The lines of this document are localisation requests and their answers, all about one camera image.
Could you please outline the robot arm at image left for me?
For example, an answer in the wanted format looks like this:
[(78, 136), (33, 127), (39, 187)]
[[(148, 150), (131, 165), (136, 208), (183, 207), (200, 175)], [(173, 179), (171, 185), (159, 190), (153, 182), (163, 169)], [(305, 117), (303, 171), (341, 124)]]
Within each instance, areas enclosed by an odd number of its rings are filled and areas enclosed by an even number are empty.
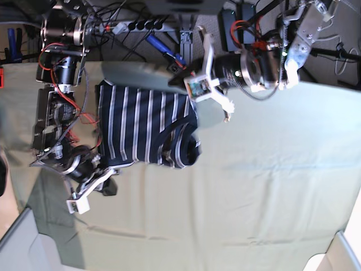
[(99, 154), (78, 145), (72, 128), (83, 117), (96, 125), (85, 112), (89, 96), (89, 75), (85, 68), (91, 35), (97, 17), (88, 1), (51, 1), (40, 28), (42, 50), (38, 57), (37, 120), (34, 125), (33, 167), (45, 167), (78, 183), (71, 189), (71, 204), (97, 191), (114, 196), (114, 172), (100, 166)]

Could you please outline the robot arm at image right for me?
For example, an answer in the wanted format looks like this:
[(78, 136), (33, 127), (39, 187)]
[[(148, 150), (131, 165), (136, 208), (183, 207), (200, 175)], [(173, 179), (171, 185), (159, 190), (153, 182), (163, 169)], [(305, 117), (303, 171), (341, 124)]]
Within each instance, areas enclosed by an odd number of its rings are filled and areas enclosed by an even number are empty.
[(237, 88), (256, 101), (265, 101), (278, 90), (292, 88), (299, 81), (298, 71), (317, 42), (323, 24), (333, 19), (338, 1), (297, 1), (290, 10), (282, 9), (276, 27), (262, 34), (260, 18), (267, 9), (249, 20), (236, 20), (224, 27), (236, 50), (218, 56), (212, 34), (199, 27), (204, 56), (175, 75), (169, 86), (184, 89), (190, 100), (212, 99), (221, 105), (229, 121), (235, 105), (227, 97)]

